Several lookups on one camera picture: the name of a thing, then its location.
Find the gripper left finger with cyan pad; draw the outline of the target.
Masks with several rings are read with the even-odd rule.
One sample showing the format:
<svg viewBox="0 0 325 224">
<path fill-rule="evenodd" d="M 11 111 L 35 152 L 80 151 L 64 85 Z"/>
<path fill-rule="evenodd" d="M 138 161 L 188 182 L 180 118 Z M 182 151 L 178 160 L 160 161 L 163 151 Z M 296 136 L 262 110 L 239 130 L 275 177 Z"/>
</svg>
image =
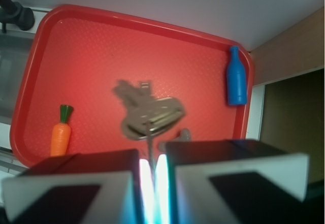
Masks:
<svg viewBox="0 0 325 224">
<path fill-rule="evenodd" d="M 9 223 L 145 223 L 135 149 L 47 158 L 1 182 Z"/>
</svg>

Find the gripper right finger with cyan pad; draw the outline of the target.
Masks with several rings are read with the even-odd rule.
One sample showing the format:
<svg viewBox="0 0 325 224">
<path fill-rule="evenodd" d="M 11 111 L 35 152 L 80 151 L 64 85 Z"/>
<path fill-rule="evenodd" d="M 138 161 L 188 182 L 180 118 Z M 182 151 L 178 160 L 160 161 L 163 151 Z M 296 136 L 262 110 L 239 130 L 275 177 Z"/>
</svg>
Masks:
<svg viewBox="0 0 325 224">
<path fill-rule="evenodd" d="M 256 140 L 165 143 L 171 223 L 300 223 L 309 156 Z"/>
</svg>

